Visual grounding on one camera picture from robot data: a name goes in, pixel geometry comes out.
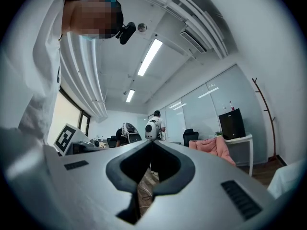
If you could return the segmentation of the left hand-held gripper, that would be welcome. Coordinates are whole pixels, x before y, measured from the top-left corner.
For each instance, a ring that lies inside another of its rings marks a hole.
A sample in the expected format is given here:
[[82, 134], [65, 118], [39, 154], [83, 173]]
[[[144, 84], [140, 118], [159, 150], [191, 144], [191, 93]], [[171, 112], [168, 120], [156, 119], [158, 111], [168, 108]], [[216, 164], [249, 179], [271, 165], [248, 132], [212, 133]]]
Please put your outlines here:
[[100, 151], [106, 143], [97, 139], [89, 139], [80, 129], [66, 124], [54, 143], [61, 156]]

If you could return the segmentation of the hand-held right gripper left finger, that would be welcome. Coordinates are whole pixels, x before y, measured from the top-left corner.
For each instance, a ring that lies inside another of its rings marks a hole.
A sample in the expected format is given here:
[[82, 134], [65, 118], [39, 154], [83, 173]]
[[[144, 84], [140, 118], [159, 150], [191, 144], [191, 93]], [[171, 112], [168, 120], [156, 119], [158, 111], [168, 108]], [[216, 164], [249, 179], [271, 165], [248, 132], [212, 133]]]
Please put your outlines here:
[[141, 214], [138, 184], [152, 145], [137, 142], [117, 149], [60, 157], [44, 147], [48, 219], [62, 230], [150, 230], [153, 210]]

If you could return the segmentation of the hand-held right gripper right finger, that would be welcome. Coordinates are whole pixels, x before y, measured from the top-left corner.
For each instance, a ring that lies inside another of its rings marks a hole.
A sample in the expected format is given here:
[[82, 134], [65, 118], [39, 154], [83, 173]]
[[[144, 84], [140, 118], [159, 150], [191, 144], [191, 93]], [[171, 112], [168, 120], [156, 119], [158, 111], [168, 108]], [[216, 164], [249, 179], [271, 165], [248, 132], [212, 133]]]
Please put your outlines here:
[[185, 183], [181, 190], [158, 195], [141, 218], [143, 230], [271, 229], [286, 204], [257, 180], [224, 159], [181, 145], [156, 141], [160, 151], [181, 160], [178, 172], [158, 187]]

